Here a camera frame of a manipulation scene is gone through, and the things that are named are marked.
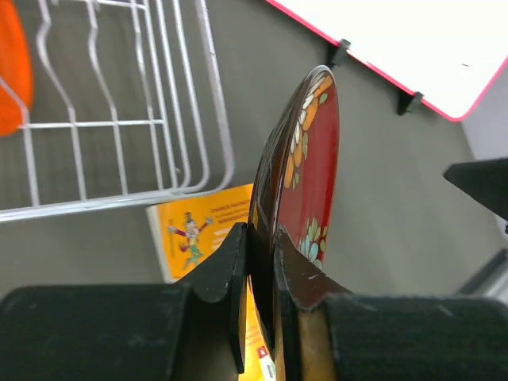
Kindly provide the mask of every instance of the gray carpet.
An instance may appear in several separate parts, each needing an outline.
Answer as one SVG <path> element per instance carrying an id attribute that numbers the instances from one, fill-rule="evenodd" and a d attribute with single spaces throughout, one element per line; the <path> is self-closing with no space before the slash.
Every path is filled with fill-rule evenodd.
<path id="1" fill-rule="evenodd" d="M 27 34 L 40 22 L 35 2 L 19 2 Z M 198 40 L 192 2 L 182 2 L 190 41 Z M 81 120 L 108 117 L 104 99 L 87 61 L 88 24 L 83 4 L 62 2 L 52 8 L 55 22 L 48 45 L 62 81 L 76 103 Z M 295 86 L 322 63 L 326 44 L 262 1 L 209 1 L 236 171 L 232 185 L 250 183 L 268 134 Z M 99 14 L 102 40 L 98 54 L 117 99 L 121 117 L 135 117 L 142 107 L 136 64 L 118 60 L 132 53 L 130 21 L 103 6 Z M 35 45 L 32 40 L 32 53 Z M 196 86 L 201 91 L 213 181 L 223 172 L 216 129 L 207 98 L 206 75 L 192 44 Z M 62 103 L 40 63 L 34 59 L 37 121 L 65 121 Z M 452 163 L 471 160 L 460 124 L 429 110 L 399 117 L 392 85 L 349 60 L 334 69 L 341 108 L 341 146 L 331 233 L 325 270 L 357 292 L 453 292 L 501 248 L 493 217 L 442 179 Z M 177 67 L 182 81 L 181 67 Z M 184 121 L 190 122 L 183 101 Z M 76 196 L 68 131 L 37 132 L 36 154 L 44 201 Z M 152 152 L 146 129 L 123 129 L 122 140 L 132 187 L 154 186 Z M 190 142 L 196 153 L 195 142 Z M 92 195 L 118 191 L 111 132 L 83 134 L 85 169 Z M 27 202 L 19 136 L 0 140 L 0 207 Z M 194 177 L 201 173 L 192 160 Z M 109 210 L 0 225 L 0 294 L 34 283 L 154 282 L 161 275 L 142 208 Z"/>

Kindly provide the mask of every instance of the pink border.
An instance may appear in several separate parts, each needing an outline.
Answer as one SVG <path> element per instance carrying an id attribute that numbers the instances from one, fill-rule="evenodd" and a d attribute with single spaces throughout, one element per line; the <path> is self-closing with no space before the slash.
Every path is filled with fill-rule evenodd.
<path id="1" fill-rule="evenodd" d="M 295 19 L 296 21 L 298 21 L 300 24 L 304 25 L 305 27 L 307 27 L 308 29 L 312 30 L 314 33 L 316 33 L 318 36 L 321 36 L 323 37 L 325 40 L 327 40 L 328 42 L 330 42 L 331 44 L 335 44 L 335 45 L 338 45 L 339 44 L 339 41 L 333 39 L 332 37 L 328 36 L 326 33 L 323 33 L 321 30 L 319 30 L 318 28 L 316 28 L 315 26 L 311 25 L 309 22 L 303 20 L 300 16 L 298 16 L 296 13 L 292 12 L 291 10 L 289 10 L 288 8 L 286 8 L 285 6 L 279 4 L 276 0 L 266 0 L 268 3 L 272 4 L 275 8 L 283 11 L 285 14 L 287 14 L 289 17 Z M 385 79 L 387 79 L 388 81 L 390 81 L 391 83 L 393 83 L 395 86 L 399 87 L 400 89 L 406 91 L 408 94 L 414 94 L 415 91 L 412 91 L 410 89 L 408 89 L 407 87 L 405 87 L 404 85 L 402 85 L 399 81 L 397 81 L 396 79 L 394 79 L 393 77 L 389 76 L 387 73 L 385 73 L 384 71 L 382 71 L 381 69 L 377 68 L 376 66 L 374 66 L 373 64 L 369 63 L 369 62 L 366 62 L 365 60 L 361 59 L 360 57 L 355 57 L 354 55 L 354 52 L 350 53 L 351 56 L 353 56 L 355 59 L 359 60 L 362 64 L 365 64 L 366 66 L 368 66 L 369 68 L 371 68 L 375 73 L 381 75 L 382 77 L 384 77 Z M 483 96 L 485 95 L 485 93 L 488 91 L 489 87 L 492 86 L 492 83 L 494 83 L 494 81 L 498 78 L 499 74 L 501 74 L 502 70 L 505 68 L 505 66 L 508 64 L 508 56 L 505 58 L 504 62 L 501 64 L 501 66 L 499 67 L 499 69 L 495 72 L 495 74 L 492 76 L 491 80 L 489 81 L 489 83 L 485 86 L 485 88 L 482 90 L 482 92 L 478 95 L 478 98 L 473 102 L 473 104 L 471 105 L 471 107 L 469 108 L 469 110 L 464 114 L 462 115 L 461 117 L 450 117 L 449 115 L 447 115 L 445 112 L 441 111 L 440 109 L 438 109 L 435 105 L 433 105 L 432 103 L 429 103 L 428 101 L 426 101 L 424 98 L 423 100 L 421 101 L 423 104 L 425 104 L 427 107 L 429 107 L 431 110 L 434 110 L 436 111 L 436 113 L 440 114 L 441 116 L 445 117 L 446 119 L 448 119 L 449 121 L 462 121 L 464 120 L 466 117 L 469 116 L 469 114 L 474 110 L 474 108 L 478 105 L 479 101 L 482 100 Z"/>

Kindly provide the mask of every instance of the floral pattern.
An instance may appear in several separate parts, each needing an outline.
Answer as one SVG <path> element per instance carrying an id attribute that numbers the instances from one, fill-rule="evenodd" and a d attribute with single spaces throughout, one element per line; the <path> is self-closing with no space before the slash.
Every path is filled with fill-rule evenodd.
<path id="1" fill-rule="evenodd" d="M 328 95 L 325 90 L 333 84 L 333 79 L 328 73 L 322 72 L 310 84 L 307 96 L 303 102 L 302 109 L 294 127 L 291 138 L 290 155 L 287 159 L 286 173 L 284 175 L 284 187 L 293 189 L 300 181 L 300 176 L 296 168 L 300 167 L 303 160 L 307 159 L 309 130 L 312 122 L 318 112 L 319 105 L 326 102 Z"/>
<path id="2" fill-rule="evenodd" d="M 322 268 L 322 261 L 320 258 L 325 254 L 327 232 L 328 226 L 321 229 L 316 218 L 313 218 L 311 222 L 309 218 L 307 218 L 304 230 L 306 235 L 301 238 L 298 243 L 298 250 L 301 254 L 319 268 Z"/>

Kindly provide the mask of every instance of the white wire rack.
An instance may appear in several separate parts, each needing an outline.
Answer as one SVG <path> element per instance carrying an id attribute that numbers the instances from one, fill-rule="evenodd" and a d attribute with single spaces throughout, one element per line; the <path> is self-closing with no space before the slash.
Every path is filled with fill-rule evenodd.
<path id="1" fill-rule="evenodd" d="M 90 58 L 90 64 L 101 92 L 101 94 L 97 94 L 97 97 L 102 96 L 108 106 L 109 117 L 106 120 L 80 121 L 77 118 L 75 104 L 79 100 L 71 99 L 48 54 L 48 40 L 51 38 L 50 30 L 53 23 L 52 12 L 50 10 L 52 7 L 64 7 L 66 6 L 64 3 L 70 2 L 81 2 L 85 5 L 80 9 L 82 13 L 86 12 L 83 16 L 87 16 L 89 23 L 87 55 Z M 183 121 L 179 99 L 179 91 L 181 92 L 182 88 L 177 86 L 175 78 L 173 64 L 175 57 L 171 55 L 166 25 L 167 16 L 164 12 L 162 0 L 53 0 L 50 2 L 48 0 L 38 0 L 37 5 L 41 16 L 41 23 L 35 33 L 35 46 L 37 47 L 38 59 L 45 71 L 43 74 L 46 74 L 51 79 L 52 85 L 64 104 L 67 120 L 58 122 L 32 121 L 27 106 L 12 91 L 9 84 L 0 77 L 0 87 L 3 87 L 16 101 L 21 111 L 23 126 L 18 133 L 22 134 L 23 137 L 30 200 L 30 204 L 27 206 L 0 211 L 0 222 L 70 214 L 85 210 L 102 210 L 119 206 L 165 202 L 177 198 L 188 198 L 198 194 L 211 193 L 227 186 L 233 175 L 234 158 L 206 0 L 195 0 L 194 5 L 197 12 L 199 35 L 202 40 L 204 61 L 214 104 L 214 114 L 217 119 L 218 140 L 220 141 L 225 169 L 220 183 L 212 190 L 208 187 L 210 181 L 210 162 L 205 142 L 205 133 L 203 132 L 202 116 L 194 86 L 191 59 L 187 51 L 186 33 L 183 27 L 184 22 L 179 0 L 172 0 L 171 4 L 175 30 L 173 40 L 179 46 L 179 56 L 182 61 L 180 64 L 183 69 L 183 78 L 186 85 L 184 90 L 188 94 L 188 99 L 185 100 L 185 103 L 189 106 L 190 119 L 194 126 L 189 126 Z M 143 94 L 145 108 L 143 117 L 139 119 L 124 119 L 119 117 L 117 104 L 121 99 L 115 99 L 112 95 L 112 91 L 108 86 L 108 79 L 101 67 L 101 60 L 98 57 L 97 50 L 98 40 L 101 38 L 98 14 L 102 12 L 103 7 L 118 9 L 119 12 L 122 12 L 122 17 L 128 17 L 132 21 L 135 41 L 132 48 L 132 56 L 127 58 L 110 56 L 108 60 L 119 60 L 119 64 L 123 60 L 135 60 L 137 62 L 137 74 L 140 77 L 141 83 L 141 88 L 137 90 Z M 157 40 L 154 33 L 155 23 L 152 20 L 153 17 L 156 18 L 158 30 L 160 31 L 159 40 Z M 161 72 L 167 76 L 167 81 L 161 79 Z M 168 98 L 171 99 L 169 102 L 167 102 L 164 96 L 165 90 L 168 90 Z M 171 120 L 168 117 L 167 108 L 171 108 Z M 125 170 L 125 153 L 121 139 L 124 127 L 137 125 L 149 131 L 154 164 L 153 170 L 156 179 L 153 190 L 141 192 L 129 191 L 129 177 Z M 82 136 L 84 133 L 87 133 L 89 131 L 88 128 L 108 129 L 113 132 L 114 143 L 112 145 L 114 148 L 112 149 L 116 156 L 117 176 L 120 183 L 119 191 L 115 195 L 94 198 L 87 192 L 87 177 L 83 169 L 83 147 L 80 135 Z M 41 184 L 38 179 L 37 160 L 34 155 L 33 142 L 35 138 L 33 134 L 38 130 L 55 131 L 57 129 L 70 130 L 75 177 L 73 179 L 64 179 L 64 182 L 76 181 L 79 197 L 74 201 L 45 204 L 40 200 Z M 192 170 L 189 160 L 190 153 L 187 147 L 189 135 L 192 135 L 195 141 L 197 141 L 196 150 L 202 166 L 202 175 L 198 181 L 192 181 Z M 178 158 L 181 163 L 180 167 L 177 167 L 175 164 L 176 151 L 179 151 L 181 155 L 181 158 Z M 167 158 L 167 165 L 163 163 L 164 157 Z M 164 181 L 164 177 L 169 178 L 169 183 Z"/>

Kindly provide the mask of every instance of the whiteboard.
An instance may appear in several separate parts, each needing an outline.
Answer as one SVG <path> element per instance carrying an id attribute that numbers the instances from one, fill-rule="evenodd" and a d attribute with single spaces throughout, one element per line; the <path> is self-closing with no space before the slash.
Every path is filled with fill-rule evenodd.
<path id="1" fill-rule="evenodd" d="M 508 57 L 508 0 L 267 0 L 460 121 Z"/>

